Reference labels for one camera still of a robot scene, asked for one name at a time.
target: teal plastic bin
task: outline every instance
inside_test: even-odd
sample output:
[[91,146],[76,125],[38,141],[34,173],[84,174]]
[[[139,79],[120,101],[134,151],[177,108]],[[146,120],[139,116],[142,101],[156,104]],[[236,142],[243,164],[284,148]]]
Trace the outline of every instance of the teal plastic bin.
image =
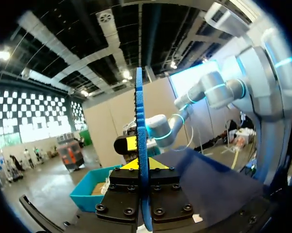
[[95,212],[95,205],[102,202],[103,195],[92,196],[92,191],[98,183],[105,182],[109,176],[109,171],[118,166],[105,167],[89,171],[74,188],[70,198],[81,211]]

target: person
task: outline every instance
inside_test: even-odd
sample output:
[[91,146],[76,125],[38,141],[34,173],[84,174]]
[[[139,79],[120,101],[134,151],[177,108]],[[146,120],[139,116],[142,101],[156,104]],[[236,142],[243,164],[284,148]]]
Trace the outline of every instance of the person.
[[14,155],[11,155],[10,154],[10,158],[13,160],[13,163],[15,164],[17,170],[19,170],[19,171],[25,171],[23,169],[23,167],[19,164],[18,160],[16,159],[16,157]]
[[25,151],[24,151],[24,156],[25,156],[25,159],[28,160],[28,163],[29,163],[30,167],[32,169],[34,169],[33,160],[31,159],[30,153],[29,153],[29,151],[27,149],[25,149]]
[[44,164],[44,161],[42,160],[42,157],[39,154],[39,149],[37,149],[36,147],[34,147],[34,153],[37,157],[37,161],[39,162],[41,160],[42,164]]

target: concrete floor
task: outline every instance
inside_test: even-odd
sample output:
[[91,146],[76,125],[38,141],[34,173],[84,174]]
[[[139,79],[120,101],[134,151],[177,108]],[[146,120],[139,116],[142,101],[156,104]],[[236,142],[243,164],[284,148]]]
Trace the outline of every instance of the concrete floor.
[[[224,147],[218,145],[204,150],[204,154],[213,153],[209,157],[231,167],[235,154],[229,151],[221,154],[223,150]],[[249,150],[250,146],[247,146],[239,153],[236,170],[246,164]],[[84,148],[83,154],[86,166],[79,171],[69,173],[60,158],[56,157],[25,172],[23,180],[4,188],[8,202],[30,230],[36,232],[42,229],[19,203],[18,198],[24,194],[41,213],[60,227],[63,227],[63,221],[71,221],[74,217],[77,207],[69,194],[89,170],[99,168],[93,147]]]

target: air vent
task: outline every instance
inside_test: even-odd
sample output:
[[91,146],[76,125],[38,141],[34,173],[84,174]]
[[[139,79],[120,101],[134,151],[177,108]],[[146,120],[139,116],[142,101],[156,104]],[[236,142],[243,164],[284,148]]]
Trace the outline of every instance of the air vent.
[[113,15],[110,13],[101,13],[99,15],[99,21],[100,23],[108,23],[113,18]]
[[69,90],[68,90],[68,95],[72,95],[74,93],[74,89],[73,88],[70,88]]

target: green panel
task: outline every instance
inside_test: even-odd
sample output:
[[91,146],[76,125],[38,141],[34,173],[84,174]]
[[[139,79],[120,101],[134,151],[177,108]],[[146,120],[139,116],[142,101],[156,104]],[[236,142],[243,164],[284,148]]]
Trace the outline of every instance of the green panel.
[[88,130],[84,130],[79,132],[80,137],[84,138],[84,145],[88,146],[88,145],[92,145],[92,139],[91,136],[89,135]]

